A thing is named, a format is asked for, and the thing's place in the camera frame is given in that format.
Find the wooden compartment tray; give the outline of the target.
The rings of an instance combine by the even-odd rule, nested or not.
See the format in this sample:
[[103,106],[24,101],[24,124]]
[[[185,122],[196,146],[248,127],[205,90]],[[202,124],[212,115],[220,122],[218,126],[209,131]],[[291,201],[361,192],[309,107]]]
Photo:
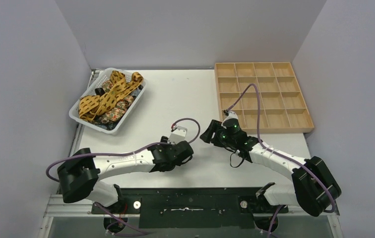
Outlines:
[[290,62],[218,62],[214,72],[220,120],[231,107],[247,133],[314,129]]

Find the white plastic basket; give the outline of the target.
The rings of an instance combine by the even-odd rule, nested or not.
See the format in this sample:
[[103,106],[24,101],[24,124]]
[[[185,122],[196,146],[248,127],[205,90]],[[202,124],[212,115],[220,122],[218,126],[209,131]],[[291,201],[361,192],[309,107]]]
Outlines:
[[106,134],[117,134],[147,87],[139,72],[107,68],[69,110],[69,117]]

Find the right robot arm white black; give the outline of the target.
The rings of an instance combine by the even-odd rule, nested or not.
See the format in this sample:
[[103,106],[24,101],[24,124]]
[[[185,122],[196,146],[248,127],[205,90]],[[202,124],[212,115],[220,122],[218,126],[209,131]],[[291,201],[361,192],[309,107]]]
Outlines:
[[342,191],[320,157],[302,158],[276,150],[260,138],[248,135],[237,119],[212,120],[200,139],[287,178],[289,184],[270,182],[256,193],[268,205],[299,206],[314,217],[336,210],[336,199]]

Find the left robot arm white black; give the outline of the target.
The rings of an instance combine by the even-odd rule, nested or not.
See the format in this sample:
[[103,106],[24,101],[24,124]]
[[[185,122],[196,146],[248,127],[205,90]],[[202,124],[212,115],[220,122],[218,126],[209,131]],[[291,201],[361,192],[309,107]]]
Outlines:
[[97,202],[110,212],[123,209],[124,197],[118,185],[105,183],[109,177],[130,173],[167,172],[181,166],[194,154],[187,141],[153,143],[123,154],[92,153],[89,148],[60,160],[57,169],[64,203],[83,199]]

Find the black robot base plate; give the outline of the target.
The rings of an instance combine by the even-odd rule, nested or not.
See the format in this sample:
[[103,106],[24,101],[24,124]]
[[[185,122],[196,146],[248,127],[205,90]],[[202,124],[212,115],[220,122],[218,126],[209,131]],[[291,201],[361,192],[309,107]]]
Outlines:
[[123,188],[115,215],[135,215],[139,228],[220,228],[255,226],[267,230],[276,206],[269,205],[259,187]]

